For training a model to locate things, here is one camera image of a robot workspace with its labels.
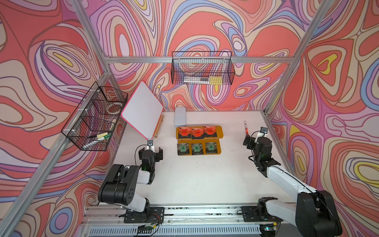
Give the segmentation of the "green tea bag large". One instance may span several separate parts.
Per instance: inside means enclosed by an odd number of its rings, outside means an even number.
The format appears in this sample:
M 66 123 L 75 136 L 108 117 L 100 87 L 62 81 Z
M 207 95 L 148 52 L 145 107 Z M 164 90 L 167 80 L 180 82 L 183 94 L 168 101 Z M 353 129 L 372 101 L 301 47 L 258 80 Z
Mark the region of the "green tea bag large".
M 189 155 L 190 154 L 190 145 L 189 143 L 178 143 L 177 144 L 177 154 L 179 156 Z

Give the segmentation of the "red tea bag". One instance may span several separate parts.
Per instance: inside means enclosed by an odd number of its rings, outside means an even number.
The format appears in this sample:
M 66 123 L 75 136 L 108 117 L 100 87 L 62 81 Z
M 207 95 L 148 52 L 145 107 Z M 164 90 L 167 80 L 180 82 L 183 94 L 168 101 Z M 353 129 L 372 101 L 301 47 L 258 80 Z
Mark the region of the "red tea bag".
M 204 126 L 203 131 L 205 138 L 213 138 L 218 136 L 216 126 Z
M 204 137 L 205 137 L 205 135 L 204 135 L 203 127 L 192 127 L 191 128 L 191 138 L 192 139 L 203 139 Z
M 191 127 L 179 127 L 178 139 L 191 139 Z

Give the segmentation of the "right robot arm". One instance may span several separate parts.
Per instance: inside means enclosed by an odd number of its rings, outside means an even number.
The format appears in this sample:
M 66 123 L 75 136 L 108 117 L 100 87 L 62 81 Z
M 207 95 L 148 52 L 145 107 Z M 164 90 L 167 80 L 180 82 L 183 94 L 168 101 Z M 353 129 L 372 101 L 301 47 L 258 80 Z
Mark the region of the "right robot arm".
M 244 216 L 257 217 L 261 221 L 281 219 L 295 226 L 304 237 L 337 237 L 343 233 L 332 195 L 307 185 L 272 158 L 272 141 L 269 138 L 261 132 L 256 138 L 246 135 L 243 145 L 251 151 L 248 159 L 257 170 L 296 202 L 290 205 L 275 197 L 262 197 L 254 210 L 242 208 Z

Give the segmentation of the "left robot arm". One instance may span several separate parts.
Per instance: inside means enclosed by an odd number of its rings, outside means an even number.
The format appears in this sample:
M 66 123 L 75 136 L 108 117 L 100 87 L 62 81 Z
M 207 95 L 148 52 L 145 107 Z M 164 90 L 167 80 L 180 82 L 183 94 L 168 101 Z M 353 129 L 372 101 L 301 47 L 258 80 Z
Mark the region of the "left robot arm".
M 156 163 L 163 160 L 163 149 L 155 152 L 152 148 L 144 148 L 137 154 L 142 162 L 139 166 L 112 165 L 100 187 L 98 200 L 126 209 L 120 215 L 125 224 L 150 223 L 158 226 L 164 220 L 164 208 L 151 207 L 148 198 L 137 194 L 136 188 L 138 184 L 152 184 Z

